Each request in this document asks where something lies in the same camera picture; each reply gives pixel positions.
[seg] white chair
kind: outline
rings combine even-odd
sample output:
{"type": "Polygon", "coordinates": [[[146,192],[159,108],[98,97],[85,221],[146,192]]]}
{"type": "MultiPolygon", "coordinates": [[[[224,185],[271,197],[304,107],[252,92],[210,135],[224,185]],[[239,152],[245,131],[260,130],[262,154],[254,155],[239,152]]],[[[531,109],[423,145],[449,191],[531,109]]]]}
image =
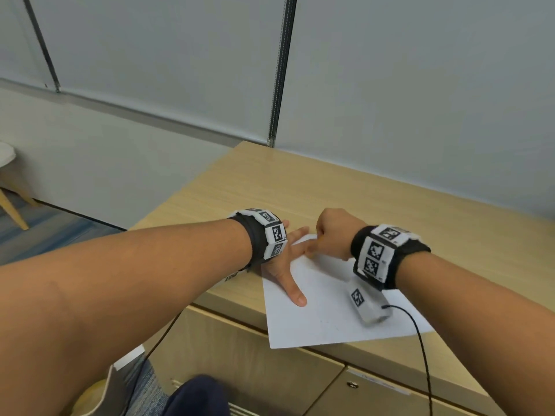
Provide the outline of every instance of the white chair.
{"type": "MultiPolygon", "coordinates": [[[[3,143],[0,141],[0,168],[6,166],[12,160],[16,158],[16,151],[15,149],[7,143],[3,143]]],[[[15,191],[19,194],[26,202],[28,202],[32,206],[38,206],[37,202],[34,201],[30,195],[28,195],[23,189],[18,187],[13,180],[7,175],[5,172],[0,174],[4,185],[15,191]]],[[[21,229],[26,231],[29,229],[29,226],[23,220],[23,217],[19,214],[17,209],[13,207],[13,204],[10,203],[8,197],[2,192],[2,188],[0,188],[0,206],[5,210],[6,213],[19,225],[21,229]]]]}

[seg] chair leg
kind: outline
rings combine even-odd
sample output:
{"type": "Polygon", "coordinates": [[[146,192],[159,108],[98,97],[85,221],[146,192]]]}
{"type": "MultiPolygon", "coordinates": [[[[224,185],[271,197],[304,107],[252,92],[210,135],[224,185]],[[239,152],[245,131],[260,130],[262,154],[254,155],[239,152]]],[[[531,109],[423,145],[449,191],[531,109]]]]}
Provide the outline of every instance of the chair leg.
{"type": "Polygon", "coordinates": [[[27,226],[27,224],[23,220],[23,217],[21,217],[17,209],[13,207],[13,204],[10,203],[8,197],[5,196],[1,188],[0,188],[0,206],[5,210],[6,213],[9,214],[9,216],[12,219],[14,219],[14,221],[19,225],[21,229],[23,229],[24,231],[29,229],[29,226],[27,226]]]}
{"type": "Polygon", "coordinates": [[[2,179],[2,181],[4,181],[7,188],[17,193],[22,199],[28,202],[31,206],[33,207],[38,206],[38,203],[34,200],[34,198],[31,197],[26,190],[18,186],[6,172],[2,172],[0,174],[0,178],[2,179]]]}

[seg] cabinet door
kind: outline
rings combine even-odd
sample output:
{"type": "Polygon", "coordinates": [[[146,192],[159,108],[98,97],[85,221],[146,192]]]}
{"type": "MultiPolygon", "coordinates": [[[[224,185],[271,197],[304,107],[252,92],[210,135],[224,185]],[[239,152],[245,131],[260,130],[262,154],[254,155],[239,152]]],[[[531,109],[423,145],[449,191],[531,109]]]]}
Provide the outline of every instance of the cabinet door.
{"type": "MultiPolygon", "coordinates": [[[[347,367],[306,416],[428,416],[425,394],[347,367]]],[[[434,416],[474,415],[434,399],[434,416]]]]}
{"type": "MultiPolygon", "coordinates": [[[[145,343],[147,350],[163,331],[145,343]]],[[[167,394],[208,374],[227,387],[230,402],[260,414],[304,414],[344,368],[307,350],[271,350],[267,335],[193,306],[150,361],[167,394]]]]}

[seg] wooden table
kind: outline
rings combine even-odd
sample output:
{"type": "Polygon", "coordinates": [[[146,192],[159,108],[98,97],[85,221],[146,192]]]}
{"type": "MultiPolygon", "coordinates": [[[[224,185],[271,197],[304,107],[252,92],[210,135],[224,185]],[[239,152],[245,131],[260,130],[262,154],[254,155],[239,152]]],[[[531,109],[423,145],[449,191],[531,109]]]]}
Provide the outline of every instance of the wooden table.
{"type": "MultiPolygon", "coordinates": [[[[134,229],[216,220],[247,207],[270,209],[290,220],[291,228],[308,224],[312,231],[326,207],[343,207],[370,224],[410,228],[435,254],[555,311],[555,222],[248,142],[172,195],[134,229]]],[[[240,274],[195,304],[267,331],[262,282],[256,274],[240,274]]],[[[502,414],[438,334],[424,334],[423,340],[434,396],[474,412],[502,414]]],[[[426,391],[415,336],[312,350],[426,391]]]]}

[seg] skin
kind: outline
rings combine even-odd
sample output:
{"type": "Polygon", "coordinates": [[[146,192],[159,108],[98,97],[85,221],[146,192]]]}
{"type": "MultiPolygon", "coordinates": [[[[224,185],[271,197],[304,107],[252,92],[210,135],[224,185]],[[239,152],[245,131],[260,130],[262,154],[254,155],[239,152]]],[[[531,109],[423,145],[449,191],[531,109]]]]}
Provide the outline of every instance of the skin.
{"type": "MultiPolygon", "coordinates": [[[[303,306],[291,261],[305,252],[349,259],[364,226],[325,209],[318,239],[292,246],[309,229],[291,232],[265,269],[303,306]]],[[[97,238],[0,267],[0,414],[56,415],[250,258],[242,225],[219,220],[97,238]]],[[[430,253],[406,257],[396,280],[505,413],[555,414],[554,313],[430,253]]]]}

